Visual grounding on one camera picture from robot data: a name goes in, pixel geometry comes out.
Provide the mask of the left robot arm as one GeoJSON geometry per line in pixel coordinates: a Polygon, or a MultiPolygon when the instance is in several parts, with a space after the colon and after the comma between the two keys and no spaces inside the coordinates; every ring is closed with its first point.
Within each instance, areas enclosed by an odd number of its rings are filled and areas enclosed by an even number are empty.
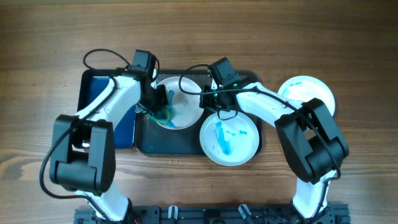
{"type": "Polygon", "coordinates": [[[73,116],[61,114],[40,168],[39,183],[50,197],[82,198],[103,223],[140,223],[131,200],[114,183],[114,129],[135,106],[154,120],[171,120],[164,85],[154,87],[160,63],[149,51],[137,50],[132,62],[110,74],[106,88],[73,116]]]}

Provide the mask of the white plate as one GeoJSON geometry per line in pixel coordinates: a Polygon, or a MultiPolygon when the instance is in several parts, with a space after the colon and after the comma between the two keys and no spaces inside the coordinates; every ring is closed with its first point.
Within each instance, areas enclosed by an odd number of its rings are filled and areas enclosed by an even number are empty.
{"type": "Polygon", "coordinates": [[[260,145],[256,125],[244,113],[228,120],[212,114],[203,122],[199,133],[203,152],[223,166],[239,166],[249,161],[260,145]]]}
{"type": "Polygon", "coordinates": [[[332,116],[335,113],[336,103],[332,91],[326,84],[315,77],[305,75],[292,77],[280,86],[278,94],[304,102],[318,98],[326,104],[332,116]]]}
{"type": "Polygon", "coordinates": [[[159,123],[166,129],[185,129],[195,124],[203,114],[199,107],[200,96],[183,93],[178,85],[180,77],[169,77],[158,82],[157,87],[164,85],[168,93],[171,119],[168,123],[159,123]]]}

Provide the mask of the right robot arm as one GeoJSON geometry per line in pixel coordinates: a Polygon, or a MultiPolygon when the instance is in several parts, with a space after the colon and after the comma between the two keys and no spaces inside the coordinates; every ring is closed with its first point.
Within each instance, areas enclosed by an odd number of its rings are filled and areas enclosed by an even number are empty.
{"type": "Polygon", "coordinates": [[[315,223],[326,209],[330,182],[341,177],[349,147],[326,104],[318,98],[291,100],[259,82],[247,83],[224,57],[207,66],[215,89],[205,86],[200,107],[252,114],[275,127],[285,159],[297,176],[295,211],[315,223]]]}

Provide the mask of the green yellow sponge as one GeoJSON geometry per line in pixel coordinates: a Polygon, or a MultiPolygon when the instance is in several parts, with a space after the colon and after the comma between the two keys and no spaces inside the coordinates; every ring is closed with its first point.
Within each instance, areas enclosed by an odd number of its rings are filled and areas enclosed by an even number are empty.
{"type": "Polygon", "coordinates": [[[155,115],[148,117],[155,121],[158,124],[165,125],[171,128],[175,128],[176,125],[172,122],[172,118],[174,117],[174,109],[172,106],[172,100],[174,97],[175,92],[173,90],[169,90],[167,94],[168,98],[168,105],[163,107],[160,112],[156,113],[155,115]]]}

